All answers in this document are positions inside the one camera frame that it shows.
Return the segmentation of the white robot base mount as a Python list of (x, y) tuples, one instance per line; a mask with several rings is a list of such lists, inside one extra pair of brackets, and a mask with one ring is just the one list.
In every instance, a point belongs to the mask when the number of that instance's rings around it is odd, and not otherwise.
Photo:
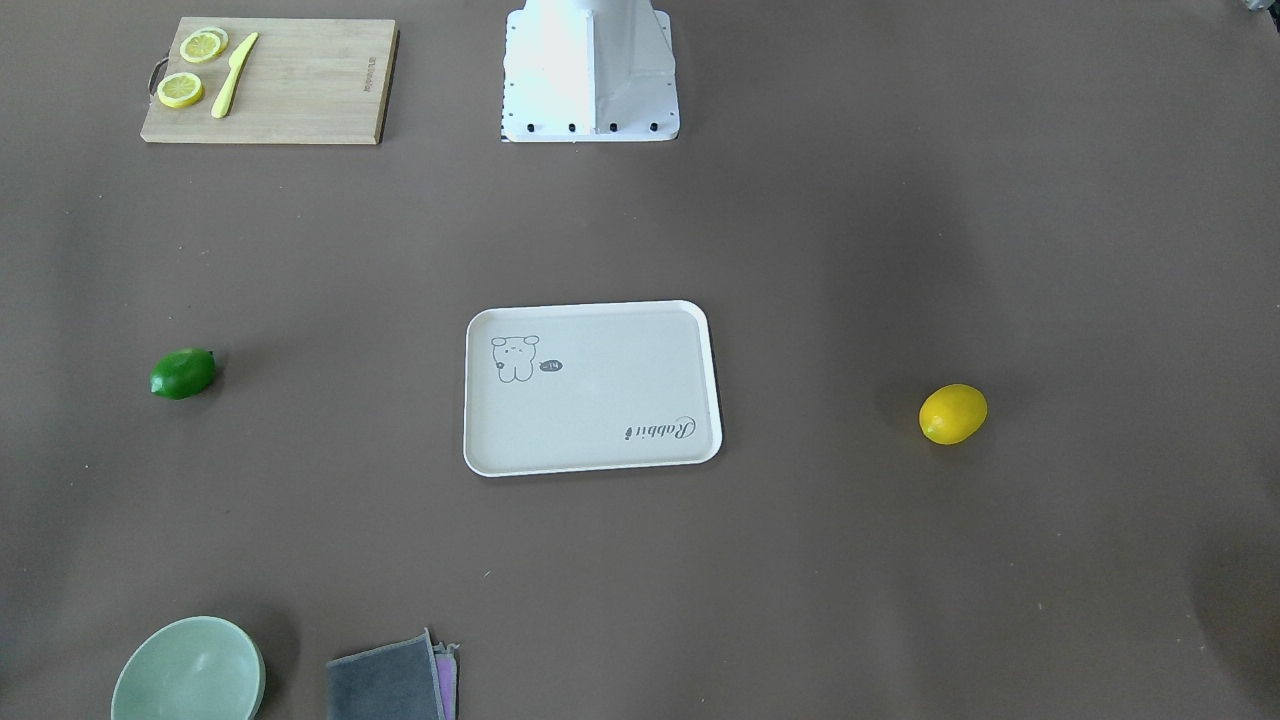
[(649, 1), (526, 1), (506, 17), (500, 140), (678, 137), (672, 23)]

